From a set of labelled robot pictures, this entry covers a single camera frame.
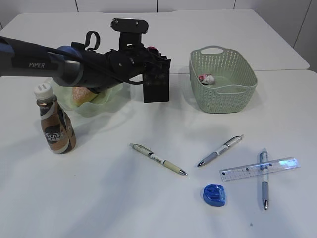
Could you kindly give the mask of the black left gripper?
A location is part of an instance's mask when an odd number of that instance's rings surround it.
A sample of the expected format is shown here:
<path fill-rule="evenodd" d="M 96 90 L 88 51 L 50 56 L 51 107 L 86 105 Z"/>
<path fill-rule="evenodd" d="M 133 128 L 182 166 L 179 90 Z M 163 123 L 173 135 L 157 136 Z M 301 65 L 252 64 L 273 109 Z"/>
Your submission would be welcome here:
<path fill-rule="evenodd" d="M 123 50 L 110 50 L 100 55 L 99 92 L 111 89 L 121 83 L 143 85 L 143 72 L 169 71 L 171 59 L 161 56 L 159 50 L 129 46 Z"/>

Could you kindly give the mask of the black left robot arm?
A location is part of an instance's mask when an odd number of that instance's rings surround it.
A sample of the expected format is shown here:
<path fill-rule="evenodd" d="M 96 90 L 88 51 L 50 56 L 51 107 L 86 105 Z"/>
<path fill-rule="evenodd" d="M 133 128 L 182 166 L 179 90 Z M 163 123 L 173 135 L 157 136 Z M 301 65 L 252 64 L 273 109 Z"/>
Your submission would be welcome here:
<path fill-rule="evenodd" d="M 171 60 L 157 49 L 130 44 L 101 54 L 95 47 L 72 42 L 57 49 L 12 38 L 0 39 L 1 76 L 51 77 L 63 87 L 83 87 L 99 94 L 121 83 L 142 85 L 169 78 Z"/>

